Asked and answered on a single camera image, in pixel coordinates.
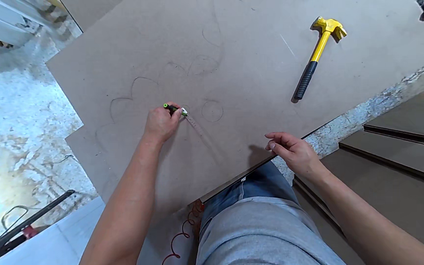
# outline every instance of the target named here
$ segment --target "wire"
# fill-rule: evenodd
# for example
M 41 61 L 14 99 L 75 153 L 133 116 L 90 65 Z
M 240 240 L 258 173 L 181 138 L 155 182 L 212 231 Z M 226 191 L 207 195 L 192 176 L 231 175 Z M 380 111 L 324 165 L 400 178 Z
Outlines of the wire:
M 14 209 L 17 209 L 17 208 L 20 208 L 20 209 L 24 209 L 24 210 L 26 210 L 25 211 L 25 213 L 23 213 L 12 225 L 10 225 L 9 227 L 6 227 L 6 218 L 8 217 L 8 214 L 10 213 L 10 212 L 12 212 Z M 3 215 L 3 217 L 1 217 L 1 224 L 3 225 L 3 227 L 4 227 L 4 232 L 3 232 L 3 234 L 1 234 L 1 236 L 0 236 L 0 238 L 3 236 L 3 235 L 5 235 L 9 230 L 11 230 L 11 228 L 13 227 L 13 226 L 15 226 L 15 224 L 17 223 L 17 222 L 19 222 L 19 220 L 21 220 L 22 219 L 22 217 L 24 217 L 24 215 L 26 215 L 28 212 L 29 212 L 29 210 L 40 210 L 40 208 L 31 208 L 31 207 L 27 207 L 27 206 L 24 206 L 24 205 L 17 205 L 17 206 L 14 206 L 13 208 L 11 208 L 9 211 L 7 211 L 4 215 Z
M 191 226 L 194 226 L 196 224 L 196 221 L 194 221 L 193 219 L 191 219 L 191 214 L 197 218 L 199 217 L 199 215 L 204 211 L 204 204 L 202 204 L 202 202 L 200 200 L 196 200 L 194 202 L 194 205 L 192 206 L 192 209 L 189 211 L 189 213 L 187 214 L 187 220 L 184 221 L 183 225 L 182 225 L 182 232 L 176 234 L 173 239 L 171 239 L 171 254 L 169 254 L 168 256 L 166 256 L 163 260 L 163 262 L 161 262 L 161 265 L 164 265 L 164 262 L 169 258 L 169 257 L 175 257 L 175 258 L 181 258 L 180 255 L 176 254 L 176 252 L 174 252 L 173 250 L 173 241 L 176 237 L 183 235 L 185 238 L 190 238 L 191 236 L 184 232 L 184 225 L 186 223 L 189 223 Z

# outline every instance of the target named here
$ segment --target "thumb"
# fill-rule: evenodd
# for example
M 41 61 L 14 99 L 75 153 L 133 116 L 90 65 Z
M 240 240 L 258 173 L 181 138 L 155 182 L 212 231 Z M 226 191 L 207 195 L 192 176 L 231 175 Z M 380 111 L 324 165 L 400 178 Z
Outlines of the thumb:
M 171 119 L 177 123 L 181 118 L 182 109 L 177 109 L 175 112 L 173 112 L 173 115 L 171 115 Z
M 282 157 L 283 159 L 288 158 L 291 155 L 291 151 L 287 150 L 286 148 L 284 148 L 282 145 L 278 144 L 278 143 L 271 143 L 269 145 L 269 148 L 271 148 L 271 150 L 273 150 L 274 153 L 276 153 L 276 155 Z

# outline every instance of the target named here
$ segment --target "black rubber grip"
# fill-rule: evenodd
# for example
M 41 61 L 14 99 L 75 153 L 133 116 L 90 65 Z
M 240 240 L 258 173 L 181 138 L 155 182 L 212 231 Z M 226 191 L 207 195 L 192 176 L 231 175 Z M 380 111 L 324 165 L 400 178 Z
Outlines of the black rubber grip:
M 307 86 L 310 83 L 310 79 L 312 79 L 313 72 L 315 72 L 315 69 L 317 68 L 318 62 L 311 61 L 309 64 L 307 64 L 307 67 L 305 68 L 305 71 L 303 72 L 302 79 L 299 82 L 299 85 L 297 86 L 297 93 L 295 94 L 295 99 L 302 99 L 303 94 L 305 93 L 305 90 L 307 89 Z

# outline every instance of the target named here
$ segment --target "jeans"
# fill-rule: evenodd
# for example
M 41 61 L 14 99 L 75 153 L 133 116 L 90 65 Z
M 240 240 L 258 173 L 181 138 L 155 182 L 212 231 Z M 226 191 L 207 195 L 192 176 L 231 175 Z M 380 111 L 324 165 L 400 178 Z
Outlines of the jeans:
M 282 176 L 278 168 L 269 161 L 204 203 L 199 240 L 212 218 L 222 210 L 241 199 L 257 196 L 286 199 L 299 204 L 292 186 Z

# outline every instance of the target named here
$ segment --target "hammer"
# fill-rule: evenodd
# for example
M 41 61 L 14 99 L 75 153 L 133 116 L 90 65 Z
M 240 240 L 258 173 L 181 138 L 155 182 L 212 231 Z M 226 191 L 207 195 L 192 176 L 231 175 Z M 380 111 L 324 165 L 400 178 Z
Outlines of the hammer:
M 305 71 L 302 74 L 302 78 L 297 86 L 297 93 L 294 96 L 294 99 L 302 99 L 307 86 L 309 85 L 310 79 L 312 79 L 313 72 L 317 68 L 318 60 L 322 55 L 323 49 L 325 45 L 327 45 L 328 38 L 331 34 L 337 39 L 337 41 L 346 37 L 347 33 L 343 29 L 343 25 L 334 19 L 323 19 L 323 17 L 319 16 L 312 25 L 312 28 L 321 27 L 322 29 L 322 37 L 318 42 L 317 48 L 313 52 L 312 58 L 310 62 L 307 64 Z

